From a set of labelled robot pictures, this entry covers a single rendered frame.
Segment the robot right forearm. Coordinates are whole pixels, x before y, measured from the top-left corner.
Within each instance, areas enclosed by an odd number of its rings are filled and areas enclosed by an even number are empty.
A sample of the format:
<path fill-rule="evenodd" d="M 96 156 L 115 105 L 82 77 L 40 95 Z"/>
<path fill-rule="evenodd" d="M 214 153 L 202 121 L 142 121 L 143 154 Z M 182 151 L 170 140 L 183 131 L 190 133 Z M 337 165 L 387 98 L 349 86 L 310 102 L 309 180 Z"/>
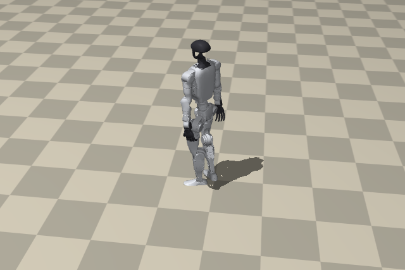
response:
<path fill-rule="evenodd" d="M 220 100 L 221 100 L 221 85 L 218 88 L 214 89 L 213 92 L 213 99 L 215 100 L 216 105 L 220 105 Z"/>

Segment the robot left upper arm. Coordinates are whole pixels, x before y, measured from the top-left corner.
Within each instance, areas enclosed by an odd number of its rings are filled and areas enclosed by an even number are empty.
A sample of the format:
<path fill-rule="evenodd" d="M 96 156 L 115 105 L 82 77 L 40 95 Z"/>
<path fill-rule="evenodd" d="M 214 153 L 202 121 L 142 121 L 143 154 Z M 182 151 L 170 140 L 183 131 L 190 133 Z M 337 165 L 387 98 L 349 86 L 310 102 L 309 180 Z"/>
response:
<path fill-rule="evenodd" d="M 195 71 L 188 70 L 182 74 L 183 92 L 185 96 L 182 99 L 187 99 L 189 104 L 192 102 L 192 83 L 195 79 Z M 181 102 L 181 101 L 180 101 Z"/>

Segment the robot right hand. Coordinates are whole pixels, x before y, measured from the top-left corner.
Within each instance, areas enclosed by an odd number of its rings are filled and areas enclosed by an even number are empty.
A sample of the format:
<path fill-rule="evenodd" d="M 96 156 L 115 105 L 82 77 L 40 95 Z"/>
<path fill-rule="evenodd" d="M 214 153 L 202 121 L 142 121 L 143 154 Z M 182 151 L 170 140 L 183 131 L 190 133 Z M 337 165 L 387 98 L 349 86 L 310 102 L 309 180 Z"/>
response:
<path fill-rule="evenodd" d="M 217 120 L 218 116 L 219 116 L 218 122 L 220 121 L 220 114 L 221 114 L 221 121 L 222 121 L 222 119 L 223 119 L 223 121 L 224 121 L 224 120 L 225 120 L 225 113 L 224 113 L 224 109 L 223 109 L 223 107 L 222 107 L 222 100 L 220 100 L 220 105 L 215 105 L 215 106 L 218 107 L 217 112 L 216 112 L 216 119 L 215 119 L 215 121 Z"/>

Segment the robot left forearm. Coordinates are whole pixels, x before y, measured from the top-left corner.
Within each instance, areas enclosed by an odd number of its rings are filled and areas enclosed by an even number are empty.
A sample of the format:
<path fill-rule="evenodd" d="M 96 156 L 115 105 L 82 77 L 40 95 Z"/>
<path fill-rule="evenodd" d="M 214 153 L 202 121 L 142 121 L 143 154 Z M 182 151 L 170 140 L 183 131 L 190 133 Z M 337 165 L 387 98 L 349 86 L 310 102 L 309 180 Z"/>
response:
<path fill-rule="evenodd" d="M 182 120 L 184 122 L 184 128 L 189 128 L 189 123 L 191 122 L 190 111 L 192 110 L 192 108 L 189 106 L 189 102 L 187 99 L 182 99 L 181 105 L 183 111 Z"/>

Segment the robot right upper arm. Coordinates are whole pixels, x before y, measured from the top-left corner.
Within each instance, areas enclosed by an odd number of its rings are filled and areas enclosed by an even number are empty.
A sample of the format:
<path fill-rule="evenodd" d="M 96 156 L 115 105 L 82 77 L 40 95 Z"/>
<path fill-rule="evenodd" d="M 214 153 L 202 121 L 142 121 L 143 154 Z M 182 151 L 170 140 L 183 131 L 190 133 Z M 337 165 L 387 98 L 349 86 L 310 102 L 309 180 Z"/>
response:
<path fill-rule="evenodd" d="M 218 88 L 221 85 L 220 82 L 220 67 L 221 63 L 215 59 L 210 59 L 210 61 L 214 62 L 215 67 L 216 67 L 216 75 L 215 75 L 215 88 Z"/>

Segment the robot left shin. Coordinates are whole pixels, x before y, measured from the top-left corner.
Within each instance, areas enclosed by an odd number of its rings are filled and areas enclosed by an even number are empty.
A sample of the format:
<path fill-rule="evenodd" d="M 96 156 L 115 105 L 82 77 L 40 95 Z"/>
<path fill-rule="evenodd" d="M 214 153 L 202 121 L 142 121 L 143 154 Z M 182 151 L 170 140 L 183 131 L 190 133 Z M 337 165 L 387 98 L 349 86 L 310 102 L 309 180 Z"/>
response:
<path fill-rule="evenodd" d="M 195 157 L 192 155 L 194 171 L 196 172 L 197 182 L 202 182 L 202 173 L 204 170 L 204 158 L 203 152 L 196 153 Z"/>

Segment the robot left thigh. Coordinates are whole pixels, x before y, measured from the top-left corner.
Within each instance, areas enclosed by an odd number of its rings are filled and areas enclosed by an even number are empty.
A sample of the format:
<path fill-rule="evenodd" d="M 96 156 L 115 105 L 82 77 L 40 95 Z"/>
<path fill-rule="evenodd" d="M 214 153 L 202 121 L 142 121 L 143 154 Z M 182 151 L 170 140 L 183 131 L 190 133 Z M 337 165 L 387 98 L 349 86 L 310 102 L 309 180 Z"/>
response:
<path fill-rule="evenodd" d="M 191 119 L 191 125 L 192 125 L 192 132 L 194 134 L 195 139 L 197 139 L 197 141 L 189 141 L 187 140 L 187 145 L 188 148 L 191 152 L 191 154 L 195 157 L 196 153 L 198 152 L 203 152 L 205 154 L 206 157 L 206 151 L 203 147 L 198 147 L 199 145 L 199 138 L 200 138 L 200 132 L 203 129 L 204 123 L 203 123 L 203 117 L 201 116 L 196 116 L 195 119 Z"/>

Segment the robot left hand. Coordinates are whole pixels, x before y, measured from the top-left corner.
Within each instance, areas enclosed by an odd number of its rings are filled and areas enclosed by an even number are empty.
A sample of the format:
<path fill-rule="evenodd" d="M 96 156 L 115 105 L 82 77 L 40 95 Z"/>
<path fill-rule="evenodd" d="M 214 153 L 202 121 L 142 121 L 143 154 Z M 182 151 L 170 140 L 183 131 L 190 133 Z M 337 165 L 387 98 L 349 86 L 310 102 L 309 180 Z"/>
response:
<path fill-rule="evenodd" d="M 195 139 L 194 134 L 192 132 L 192 125 L 191 122 L 189 123 L 189 128 L 184 128 L 184 134 L 183 136 L 186 137 L 187 140 L 189 141 L 197 141 L 197 139 Z"/>

